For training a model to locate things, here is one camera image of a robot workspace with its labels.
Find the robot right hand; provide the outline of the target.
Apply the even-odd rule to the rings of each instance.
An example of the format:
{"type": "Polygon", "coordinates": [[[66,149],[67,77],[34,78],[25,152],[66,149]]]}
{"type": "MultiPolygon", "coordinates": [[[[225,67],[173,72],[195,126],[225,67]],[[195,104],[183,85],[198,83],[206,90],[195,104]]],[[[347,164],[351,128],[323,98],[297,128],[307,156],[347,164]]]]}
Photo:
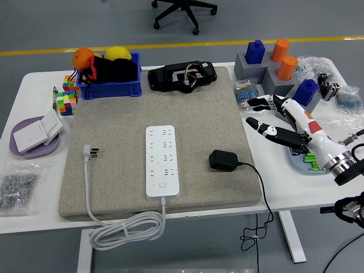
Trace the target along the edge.
{"type": "Polygon", "coordinates": [[[289,131],[248,117],[246,122],[266,139],[299,151],[309,150],[316,155],[318,166],[325,172],[344,170],[353,164],[346,146],[332,141],[316,120],[295,100],[264,95],[250,99],[247,103],[254,111],[272,110],[280,113],[293,128],[289,131]]]}

